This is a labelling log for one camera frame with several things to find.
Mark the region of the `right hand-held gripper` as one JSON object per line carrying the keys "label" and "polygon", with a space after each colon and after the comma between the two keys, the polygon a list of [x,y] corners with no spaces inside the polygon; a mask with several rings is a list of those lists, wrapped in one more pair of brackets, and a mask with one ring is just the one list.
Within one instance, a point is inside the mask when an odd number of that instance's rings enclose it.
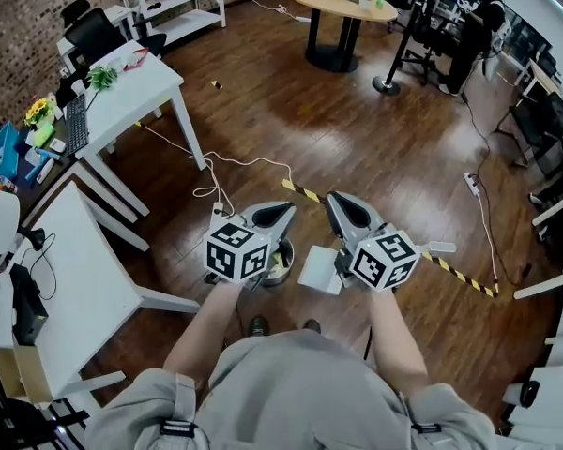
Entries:
{"label": "right hand-held gripper", "polygon": [[409,279],[420,252],[405,232],[352,194],[331,191],[325,207],[331,229],[342,243],[334,269],[344,287],[359,284],[382,292]]}

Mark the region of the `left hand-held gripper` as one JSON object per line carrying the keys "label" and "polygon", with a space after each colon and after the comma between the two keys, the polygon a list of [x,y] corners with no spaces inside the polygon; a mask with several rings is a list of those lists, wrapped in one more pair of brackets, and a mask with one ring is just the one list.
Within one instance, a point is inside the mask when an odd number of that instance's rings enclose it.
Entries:
{"label": "left hand-held gripper", "polygon": [[291,202],[262,202],[230,216],[214,203],[204,237],[205,283],[225,280],[251,291],[282,284],[295,260],[287,232],[296,212]]}

